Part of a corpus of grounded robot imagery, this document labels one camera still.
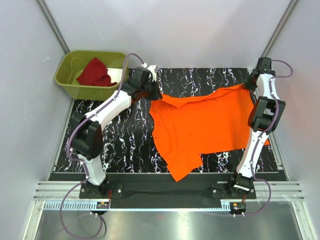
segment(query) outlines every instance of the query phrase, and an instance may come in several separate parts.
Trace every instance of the orange shirt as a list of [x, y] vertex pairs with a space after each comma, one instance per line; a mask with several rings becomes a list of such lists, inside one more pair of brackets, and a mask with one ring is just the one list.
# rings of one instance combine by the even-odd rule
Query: orange shirt
[[201, 166], [200, 154], [246, 147], [253, 103], [242, 84], [219, 88], [206, 96], [162, 96], [151, 102], [152, 136], [174, 180]]

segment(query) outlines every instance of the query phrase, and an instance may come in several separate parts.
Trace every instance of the black marble table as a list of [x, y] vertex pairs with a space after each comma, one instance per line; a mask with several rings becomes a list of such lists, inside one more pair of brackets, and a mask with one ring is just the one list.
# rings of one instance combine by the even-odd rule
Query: black marble table
[[[241, 84], [248, 76], [246, 68], [164, 68], [158, 71], [160, 88], [172, 97], [209, 95], [218, 88]], [[85, 114], [100, 101], [75, 100], [74, 113]], [[121, 112], [103, 131], [104, 148], [101, 153], [106, 173], [168, 173], [167, 164], [160, 156], [152, 138], [154, 121], [149, 114], [150, 102], [144, 99]], [[82, 166], [67, 158], [68, 125], [60, 155], [54, 167], [56, 173], [81, 173]], [[233, 172], [244, 154], [243, 149], [203, 154], [203, 165], [195, 173]], [[257, 172], [278, 172], [272, 147], [263, 146]]]

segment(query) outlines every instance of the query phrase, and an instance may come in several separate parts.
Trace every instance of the marble tabletop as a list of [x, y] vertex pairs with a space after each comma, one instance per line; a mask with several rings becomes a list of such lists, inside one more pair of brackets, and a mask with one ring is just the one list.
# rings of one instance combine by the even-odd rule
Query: marble tabletop
[[[205, 96], [218, 88], [241, 84], [248, 76], [246, 68], [163, 68], [158, 71], [161, 91], [172, 97]], [[102, 102], [75, 100], [74, 113], [85, 114]], [[144, 99], [124, 110], [103, 131], [102, 166], [106, 173], [168, 173], [167, 164], [155, 146], [152, 132], [154, 121], [149, 114], [150, 102]], [[62, 148], [53, 172], [81, 173], [82, 166], [67, 158], [66, 149], [71, 135], [68, 124]], [[195, 173], [234, 172], [244, 149], [202, 154], [203, 165]], [[257, 172], [277, 172], [277, 164], [270, 145], [263, 146]]]

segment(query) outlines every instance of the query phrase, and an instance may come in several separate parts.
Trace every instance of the gray wall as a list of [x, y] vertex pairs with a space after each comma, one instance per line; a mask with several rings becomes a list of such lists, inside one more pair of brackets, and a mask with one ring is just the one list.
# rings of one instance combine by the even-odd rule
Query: gray wall
[[[292, 180], [297, 180], [320, 237], [320, 1], [300, 1], [269, 57], [290, 63], [294, 76], [276, 81], [286, 109], [276, 130]], [[289, 71], [273, 64], [277, 75]]]
[[0, 239], [22, 239], [49, 174], [70, 100], [54, 82], [63, 56], [35, 0], [0, 1]]
[[162, 68], [253, 68], [290, 0], [45, 1], [71, 51], [134, 52]]

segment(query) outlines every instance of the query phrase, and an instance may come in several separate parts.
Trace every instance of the gray floor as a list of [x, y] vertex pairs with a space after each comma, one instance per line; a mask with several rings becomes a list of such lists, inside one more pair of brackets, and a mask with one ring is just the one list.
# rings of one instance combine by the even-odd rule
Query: gray floor
[[[249, 202], [248, 212], [264, 203]], [[65, 211], [63, 219], [68, 229], [80, 237], [96, 233], [100, 221], [83, 211]], [[107, 233], [101, 240], [302, 240], [289, 202], [271, 202], [255, 216], [233, 218], [225, 212], [121, 212], [103, 215]], [[38, 228], [36, 240], [72, 240], [63, 230], [59, 212], [46, 210]]]

